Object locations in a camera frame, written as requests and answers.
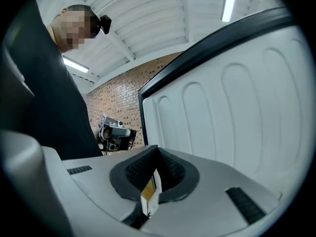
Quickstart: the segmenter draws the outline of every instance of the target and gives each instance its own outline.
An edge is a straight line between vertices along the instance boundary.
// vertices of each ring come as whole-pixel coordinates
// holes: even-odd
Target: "fluorescent light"
[[[75,62],[70,61],[68,58],[63,57],[63,59],[64,59],[64,63],[66,65],[68,65],[68,66],[70,66],[70,67],[72,67],[74,69],[78,69],[81,72],[87,73],[88,70],[89,70],[89,69],[87,69],[87,68],[85,68],[85,67],[83,67],[83,66],[81,66],[81,65],[79,65],[79,64],[77,64]]]
[[[232,16],[235,0],[225,0],[222,21],[229,22]]]

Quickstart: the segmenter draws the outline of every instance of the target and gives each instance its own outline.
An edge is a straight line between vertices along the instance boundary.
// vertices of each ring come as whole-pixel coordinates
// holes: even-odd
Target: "black rubber pad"
[[[226,193],[249,224],[255,223],[266,215],[241,188],[230,188],[226,190]]]
[[[91,169],[92,168],[89,165],[86,165],[86,166],[82,166],[82,167],[78,167],[78,168],[70,168],[70,169],[67,169],[67,171],[70,175],[74,175],[74,174],[85,172],[85,171],[91,170]]]

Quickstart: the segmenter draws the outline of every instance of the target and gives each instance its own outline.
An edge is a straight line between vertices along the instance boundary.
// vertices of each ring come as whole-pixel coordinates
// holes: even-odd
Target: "white ceiling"
[[[37,0],[45,25],[63,8],[87,4],[98,15],[112,19],[110,33],[86,39],[67,57],[89,68],[87,73],[68,67],[82,93],[150,60],[186,50],[225,26],[224,0]],[[232,21],[280,6],[278,0],[236,0]]]

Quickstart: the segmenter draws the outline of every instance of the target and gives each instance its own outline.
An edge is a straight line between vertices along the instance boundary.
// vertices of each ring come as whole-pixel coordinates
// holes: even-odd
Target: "man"
[[[86,104],[61,54],[95,37],[100,21],[89,6],[65,8],[46,28],[36,0],[30,0],[12,22],[4,44],[34,94],[21,132],[52,147],[61,160],[101,156]]]

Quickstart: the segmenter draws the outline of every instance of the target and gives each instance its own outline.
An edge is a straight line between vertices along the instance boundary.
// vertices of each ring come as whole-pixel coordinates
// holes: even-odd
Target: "short dark hair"
[[[101,28],[100,19],[94,14],[90,6],[84,4],[74,4],[69,6],[67,9],[72,11],[88,11],[90,13],[91,37],[94,38],[98,35]]]

